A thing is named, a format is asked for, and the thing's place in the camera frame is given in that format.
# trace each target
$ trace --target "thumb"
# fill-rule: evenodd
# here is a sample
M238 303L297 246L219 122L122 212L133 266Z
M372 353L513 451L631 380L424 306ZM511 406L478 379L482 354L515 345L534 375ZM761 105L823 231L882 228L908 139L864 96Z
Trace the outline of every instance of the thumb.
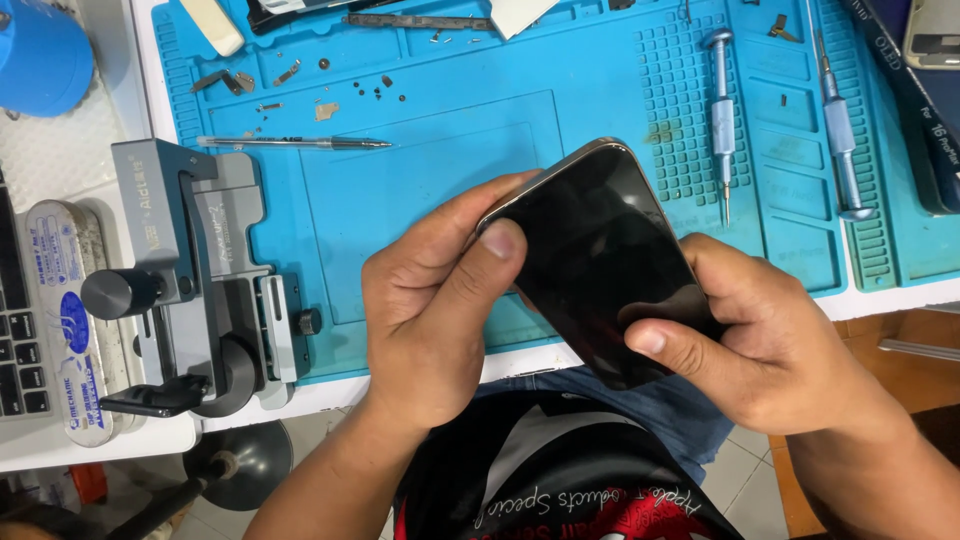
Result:
M509 219L494 221L453 267L420 321L451 339L475 339L526 255L520 226Z
M644 319L624 333L627 347L672 369L720 405L743 386L753 362L690 327Z

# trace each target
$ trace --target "blue cup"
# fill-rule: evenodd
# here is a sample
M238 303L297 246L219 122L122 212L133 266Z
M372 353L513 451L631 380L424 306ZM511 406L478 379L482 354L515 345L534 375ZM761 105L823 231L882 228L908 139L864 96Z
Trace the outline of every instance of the blue cup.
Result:
M76 21L39 0L0 0L0 107L63 114L92 76L93 50Z

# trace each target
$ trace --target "black phone screen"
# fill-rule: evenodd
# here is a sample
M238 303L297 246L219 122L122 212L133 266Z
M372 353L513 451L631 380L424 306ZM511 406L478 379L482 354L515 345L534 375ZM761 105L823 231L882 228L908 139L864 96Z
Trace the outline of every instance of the black phone screen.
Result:
M606 145L491 218L529 245L516 285L604 384L627 389L671 374L624 344L642 318L720 327L634 155Z

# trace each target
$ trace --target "smartphone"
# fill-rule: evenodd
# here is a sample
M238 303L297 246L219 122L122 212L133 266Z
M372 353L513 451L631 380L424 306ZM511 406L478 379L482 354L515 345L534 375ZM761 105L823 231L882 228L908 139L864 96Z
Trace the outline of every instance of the smartphone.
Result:
M498 201L477 225L512 219L527 237L516 278L596 377L615 390L671 372L627 348L644 318L670 319L719 339L723 327L686 262L636 156L598 138Z
M913 0L903 55L919 69L960 69L960 2Z

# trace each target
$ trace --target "hand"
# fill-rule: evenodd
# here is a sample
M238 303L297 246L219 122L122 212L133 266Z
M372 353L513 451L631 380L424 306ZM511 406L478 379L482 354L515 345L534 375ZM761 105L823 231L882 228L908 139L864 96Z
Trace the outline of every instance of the hand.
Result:
M371 406L421 429L445 424L467 406L483 368L484 322L527 253L523 231L509 220L470 240L484 212L536 174L478 185L364 264Z
M679 323L646 319L627 345L686 377L731 420L769 434L872 424L892 399L853 358L800 281L703 234L681 240L713 316L716 343Z

